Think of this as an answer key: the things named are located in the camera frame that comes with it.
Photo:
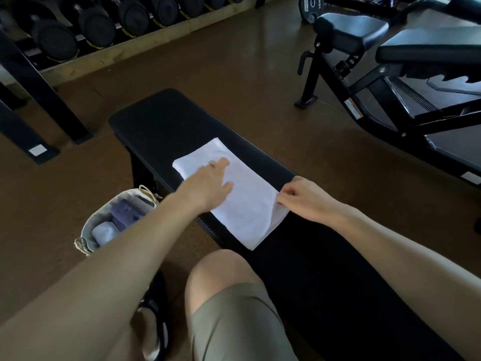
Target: shorts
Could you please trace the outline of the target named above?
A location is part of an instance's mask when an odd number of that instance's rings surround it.
[[[259,284],[233,285],[212,296],[192,316],[189,335],[195,361],[297,361]]]

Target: knee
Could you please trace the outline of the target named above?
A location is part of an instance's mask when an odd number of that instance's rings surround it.
[[[237,253],[221,249],[205,256],[190,272],[185,289],[187,315],[192,315],[210,297],[232,285],[261,284],[262,280]]]

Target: brown floor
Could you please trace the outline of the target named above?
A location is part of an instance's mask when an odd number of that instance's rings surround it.
[[[107,119],[167,87],[339,200],[481,276],[481,238],[472,230],[481,215],[478,190],[359,129],[323,81],[321,101],[294,108],[305,81],[297,63],[313,41],[297,0],[275,0],[63,85],[60,96],[96,133],[79,147],[35,103],[22,108],[22,118],[62,154],[35,166],[0,136],[0,322],[84,258],[72,244],[83,223],[132,184],[128,154]],[[177,325],[174,359],[188,358],[187,275],[217,248],[193,223],[164,265]],[[292,339],[301,359],[317,358]]]

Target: person's right arm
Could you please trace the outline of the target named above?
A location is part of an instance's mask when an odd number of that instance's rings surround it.
[[[466,359],[481,359],[481,279],[295,177],[279,203],[343,236],[400,298]]]

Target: bag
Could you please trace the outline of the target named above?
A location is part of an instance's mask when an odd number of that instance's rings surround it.
[[[76,238],[74,241],[75,247],[85,255],[91,255],[93,252],[100,248],[99,244],[95,241],[92,236],[92,230],[101,223],[106,221],[111,221],[112,215],[110,213],[112,207],[117,204],[119,201],[126,199],[129,200],[132,197],[139,197],[151,203],[153,207],[157,207],[159,205],[159,200],[162,197],[153,194],[147,187],[144,185],[139,186],[138,189],[129,189],[121,192],[112,200],[110,200],[107,204],[102,206],[99,210],[94,212],[90,218],[88,218],[87,222],[85,223],[84,227],[82,228],[82,232],[79,238]]]

